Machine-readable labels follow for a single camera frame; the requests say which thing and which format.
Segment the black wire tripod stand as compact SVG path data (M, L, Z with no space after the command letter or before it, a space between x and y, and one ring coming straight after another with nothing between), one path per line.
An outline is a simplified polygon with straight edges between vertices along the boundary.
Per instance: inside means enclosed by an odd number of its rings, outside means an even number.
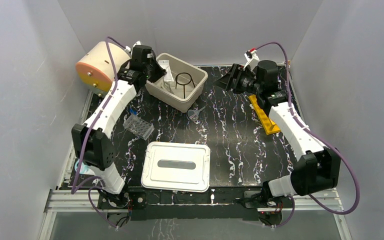
M193 86L192 89L194 89L196 87L196 84L193 80L192 75L188 72L180 72L175 76L174 79L175 79L175 89L177 89L178 86L183 87L182 92L183 92L183 98L184 99L187 96L186 95L186 86L192 84L192 86Z

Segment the blue capped tube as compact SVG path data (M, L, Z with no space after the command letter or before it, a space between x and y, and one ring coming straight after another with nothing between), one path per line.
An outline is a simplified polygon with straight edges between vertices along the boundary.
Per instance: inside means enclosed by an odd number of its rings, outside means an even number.
M132 115L137 115L137 112L136 112L134 109L130 109L129 112L130 112Z

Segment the clear plastic funnel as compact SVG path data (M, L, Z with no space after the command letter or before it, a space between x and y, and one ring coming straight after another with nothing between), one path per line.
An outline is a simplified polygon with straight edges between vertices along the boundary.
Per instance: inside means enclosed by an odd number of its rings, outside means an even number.
M199 119L199 115L201 113L201 111L203 111L206 107L203 106L201 107L200 109L189 109L187 112L186 112L186 115L187 115L187 118L192 121L192 122L197 122L198 119Z

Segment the white bin lid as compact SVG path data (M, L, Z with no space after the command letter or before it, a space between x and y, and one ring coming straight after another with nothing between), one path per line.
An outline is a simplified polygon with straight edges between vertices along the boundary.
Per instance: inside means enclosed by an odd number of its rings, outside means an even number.
M148 144L141 185L147 189L203 193L210 186L211 150L205 144Z

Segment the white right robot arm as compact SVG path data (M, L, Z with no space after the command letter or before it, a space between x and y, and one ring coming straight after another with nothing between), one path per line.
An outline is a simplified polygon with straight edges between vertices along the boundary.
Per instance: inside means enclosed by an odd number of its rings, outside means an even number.
M332 149L308 133L294 105L288 102L288 93L280 88L278 74L277 64L271 60L259 61L254 69L234 63L214 82L225 91L255 95L258 107L279 127L297 158L291 174L263 183L261 199L268 207L275 207L282 196L305 196L335 188L341 164Z

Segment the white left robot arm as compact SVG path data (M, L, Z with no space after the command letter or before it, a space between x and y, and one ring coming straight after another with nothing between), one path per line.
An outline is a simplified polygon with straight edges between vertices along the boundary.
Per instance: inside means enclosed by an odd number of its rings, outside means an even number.
M137 93L149 82L156 82L166 74L156 59L154 50L136 44L129 49L102 41L85 59L106 66L111 73L110 86L100 105L82 124L71 129L72 142L78 163L89 166L103 191L111 194L110 202L117 208L129 203L129 194L123 191L125 179L115 165L115 150L111 142L113 129Z

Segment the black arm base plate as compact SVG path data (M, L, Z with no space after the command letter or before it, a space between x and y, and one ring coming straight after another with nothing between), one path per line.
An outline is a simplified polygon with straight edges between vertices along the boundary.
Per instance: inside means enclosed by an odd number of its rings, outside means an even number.
M121 196L129 205L111 206L102 196L98 208L111 214L132 210L133 221L156 219L242 219L258 221L268 217L272 222L281 220L282 211L290 210L289 198L263 203L258 196L262 188L211 187L205 192L187 192L130 187Z

